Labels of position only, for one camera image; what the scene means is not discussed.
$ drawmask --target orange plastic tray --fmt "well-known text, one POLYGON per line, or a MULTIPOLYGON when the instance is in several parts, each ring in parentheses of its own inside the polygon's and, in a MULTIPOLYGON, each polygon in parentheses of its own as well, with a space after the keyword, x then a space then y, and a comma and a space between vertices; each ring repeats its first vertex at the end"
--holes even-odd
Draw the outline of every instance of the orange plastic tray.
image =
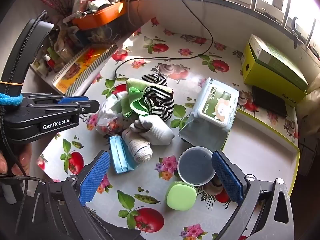
POLYGON ((127 12, 127 3, 124 1, 113 4, 96 13, 72 20, 80 30, 89 30, 103 26, 127 12))

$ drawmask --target wet wipes package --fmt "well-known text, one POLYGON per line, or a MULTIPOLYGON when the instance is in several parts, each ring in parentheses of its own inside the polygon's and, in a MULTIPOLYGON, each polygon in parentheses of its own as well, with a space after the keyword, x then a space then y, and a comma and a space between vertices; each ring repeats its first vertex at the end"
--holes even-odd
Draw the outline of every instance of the wet wipes package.
POLYGON ((179 136, 193 146, 221 149, 236 115, 239 92, 208 78, 179 136))

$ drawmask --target yellow-green shoe box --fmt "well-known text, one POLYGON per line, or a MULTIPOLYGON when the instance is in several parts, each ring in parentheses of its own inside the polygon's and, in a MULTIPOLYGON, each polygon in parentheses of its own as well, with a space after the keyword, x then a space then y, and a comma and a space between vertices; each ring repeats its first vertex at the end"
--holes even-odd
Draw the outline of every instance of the yellow-green shoe box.
POLYGON ((262 88, 282 98, 290 106, 295 106, 307 94, 305 90, 299 89, 282 76, 257 63, 249 43, 245 47, 241 63, 245 84, 262 88))

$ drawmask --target table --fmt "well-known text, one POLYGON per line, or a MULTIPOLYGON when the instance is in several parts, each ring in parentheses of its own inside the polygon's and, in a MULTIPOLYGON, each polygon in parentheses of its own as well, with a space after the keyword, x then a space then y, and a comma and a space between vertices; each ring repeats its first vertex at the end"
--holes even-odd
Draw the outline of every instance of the table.
MULTIPOLYGON (((124 43, 124 50, 112 56, 85 95, 102 103, 109 91, 124 84, 127 78, 140 79, 145 74, 162 73, 167 77, 168 86, 174 89, 174 103, 185 109, 179 117, 172 116, 167 122, 169 126, 176 126, 171 121, 188 116, 206 78, 212 77, 224 82, 240 92, 237 118, 224 153, 244 173, 255 172, 258 179, 270 181, 281 176, 288 189, 292 190, 299 162, 295 110, 287 106, 288 117, 284 119, 252 103, 251 89, 243 83, 241 52, 214 42, 208 53, 190 60, 129 61, 117 71, 118 79, 112 81, 114 70, 121 61, 150 56, 188 58, 205 51, 210 42, 201 37, 172 33, 162 28, 155 18, 151 19, 124 43)), ((64 162, 60 160, 65 151, 64 139, 72 142, 71 148, 67 150, 72 156, 72 168, 76 170, 82 168, 82 158, 86 165, 100 150, 109 150, 108 137, 103 137, 94 129, 97 116, 91 114, 81 116, 81 119, 78 127, 56 135, 39 158, 38 165, 54 181, 65 180, 71 174, 68 169, 64 171, 64 162)), ((110 167, 87 206, 105 221, 124 228, 128 228, 126 214, 130 210, 137 210, 140 215, 135 216, 135 220, 143 220, 150 226, 145 229, 139 224, 140 229, 149 231, 146 234, 142 232, 145 239, 210 240, 212 234, 222 229, 237 205, 229 201, 225 192, 210 195, 206 187, 201 186, 197 189, 196 203, 190 210, 178 212, 166 206, 166 190, 178 178, 176 172, 158 172, 157 166, 161 165, 164 158, 177 161, 190 147, 190 144, 178 137, 179 127, 172 128, 172 131, 176 135, 172 143, 167 147, 152 146, 153 157, 136 170, 117 175, 110 167), (129 200, 126 204, 118 200, 118 196, 123 194, 131 196, 127 197, 129 200)), ((259 207, 243 233, 244 236, 250 234, 258 213, 259 207)))

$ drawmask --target floral tablecloth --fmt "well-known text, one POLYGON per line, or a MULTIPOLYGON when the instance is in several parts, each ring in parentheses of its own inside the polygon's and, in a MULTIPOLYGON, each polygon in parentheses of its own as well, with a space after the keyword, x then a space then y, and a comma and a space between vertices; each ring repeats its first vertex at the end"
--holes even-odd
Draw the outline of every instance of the floral tablecloth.
MULTIPOLYGON (((190 147, 178 137, 197 99, 206 78, 217 79, 240 92, 238 108, 271 126, 295 145, 298 131, 294 108, 287 106, 288 117, 282 118, 253 104, 250 87, 243 83, 241 52, 220 43, 189 60, 132 60, 121 66, 114 79, 115 68, 121 61, 135 57, 188 58, 202 53, 210 45, 201 37, 172 33, 161 27, 153 18, 118 49, 86 92, 91 100, 102 103, 111 93, 124 88, 128 78, 140 79, 142 75, 162 73, 168 86, 174 89, 176 111, 167 124, 175 138, 167 147, 152 146, 153 157, 136 170, 117 175, 113 168, 101 182, 93 200, 87 203, 105 221, 118 227, 138 228, 146 233, 145 239, 195 240, 214 238, 234 212, 237 204, 230 202, 225 190, 210 194, 210 187, 197 188, 195 205, 188 211, 171 210, 164 197, 168 186, 178 179, 176 164, 179 156, 190 147)), ((78 174, 96 154, 109 150, 108 136, 95 130, 97 115, 81 116, 78 127, 61 132, 50 142, 38 160, 38 165, 54 180, 65 180, 71 173, 78 174)), ((255 211, 245 239, 253 228, 258 211, 255 211)))

